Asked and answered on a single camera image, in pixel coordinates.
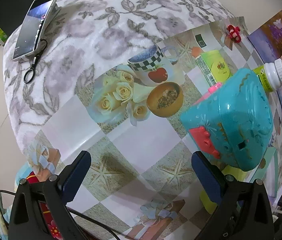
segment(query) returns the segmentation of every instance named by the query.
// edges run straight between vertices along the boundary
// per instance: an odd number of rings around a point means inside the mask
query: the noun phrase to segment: red fabric
[[[39,182],[38,178],[35,176],[34,172],[32,171],[29,176],[26,178],[29,183],[37,183]],[[63,240],[61,233],[59,232],[57,224],[54,222],[49,207],[45,202],[40,202],[40,206],[43,212],[43,217],[47,227],[49,228],[50,234],[53,238],[57,240]]]
[[[240,36],[240,28],[234,27],[233,25],[229,25],[227,27],[227,30],[229,31],[229,37],[230,39],[235,42],[235,43],[240,43],[241,42],[241,36]]]

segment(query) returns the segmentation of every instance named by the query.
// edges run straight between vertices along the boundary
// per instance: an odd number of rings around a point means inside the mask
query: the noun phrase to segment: floral blanket
[[[61,10],[45,31],[48,47],[34,82],[30,63],[12,62],[20,27],[3,58],[6,104],[23,151],[74,94],[107,70],[169,36],[232,17],[217,0],[58,0]]]

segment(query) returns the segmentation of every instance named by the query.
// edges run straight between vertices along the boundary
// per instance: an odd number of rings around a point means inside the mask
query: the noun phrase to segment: light blue fabric
[[[20,179],[22,178],[26,178],[27,176],[29,176],[29,174],[31,173],[32,169],[30,168],[28,162],[26,162],[17,172],[16,176],[15,176],[15,182],[14,182],[14,189],[16,191],[17,186],[19,184]],[[10,215],[11,215],[11,210],[12,210],[12,205],[9,206],[7,209],[3,208],[3,204],[2,204],[2,194],[0,193],[0,207],[3,213],[3,216],[5,218],[5,220],[7,222],[10,221]],[[8,230],[4,224],[4,221],[2,219],[2,215],[0,213],[0,238],[2,240],[8,240]]]

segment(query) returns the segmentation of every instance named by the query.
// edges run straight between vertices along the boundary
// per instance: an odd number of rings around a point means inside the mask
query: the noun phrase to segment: red flower decoration
[[[227,30],[229,32],[229,37],[230,39],[235,42],[235,43],[239,43],[241,42],[241,37],[240,37],[240,28],[237,26],[237,27],[234,27],[233,25],[229,25],[227,27]]]
[[[58,240],[63,240],[63,237],[61,236],[61,233],[58,230],[58,227],[56,223],[54,222],[54,220],[52,220],[51,224],[50,225],[48,224],[47,226],[53,238],[58,239]]]

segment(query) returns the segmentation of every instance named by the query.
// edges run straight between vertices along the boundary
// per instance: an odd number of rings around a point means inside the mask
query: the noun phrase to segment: teal toy box
[[[238,70],[180,120],[210,160],[250,171],[259,165],[273,130],[268,98],[257,75]]]

